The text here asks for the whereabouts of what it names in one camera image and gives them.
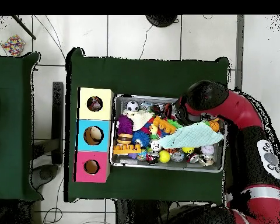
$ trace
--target green table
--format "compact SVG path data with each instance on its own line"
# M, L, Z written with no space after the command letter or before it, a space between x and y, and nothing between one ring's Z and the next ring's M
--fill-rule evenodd
M86 58L73 48L66 59L66 131L65 178L68 198L120 198L168 201L222 201L222 175L194 171L173 171L112 166L107 182L73 182L77 88L111 89L114 94L178 98L200 80L227 86L229 61L214 62L128 60Z
M0 57L0 199L39 200L29 183L32 68L39 53Z

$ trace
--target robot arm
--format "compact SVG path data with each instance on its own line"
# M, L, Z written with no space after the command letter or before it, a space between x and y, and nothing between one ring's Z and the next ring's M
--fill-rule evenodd
M227 195L228 208L216 209L216 214L214 209L209 209L209 218L203 217L203 221L207 219L208 223L203 224L218 221L218 216L221 216L220 221L229 221L227 224L280 224L278 158L265 136L263 123L254 106L245 97L218 83L202 81L192 85L179 98L176 110L177 117L184 123L197 121L201 114L207 113L231 121L239 129L236 141L241 147L237 149L237 194L233 198Z

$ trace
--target light blue cloth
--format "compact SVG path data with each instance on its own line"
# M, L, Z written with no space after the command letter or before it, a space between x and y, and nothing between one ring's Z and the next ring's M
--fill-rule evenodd
M208 125L199 122L177 129L172 135L161 138L159 143L165 149L197 148L215 144L222 139L223 135L221 133L217 133Z

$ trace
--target pink box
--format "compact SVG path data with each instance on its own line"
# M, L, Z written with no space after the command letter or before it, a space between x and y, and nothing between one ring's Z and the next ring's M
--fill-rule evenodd
M75 182L105 183L110 172L108 156L108 152L78 151ZM89 174L85 171L84 164L88 160L95 160L99 164L97 173Z

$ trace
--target blue box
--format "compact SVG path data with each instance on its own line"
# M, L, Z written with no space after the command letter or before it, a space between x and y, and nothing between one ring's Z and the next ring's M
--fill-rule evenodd
M103 139L98 145L89 145L84 140L84 132L88 127L99 127L103 131ZM79 120L78 151L109 151L111 121Z

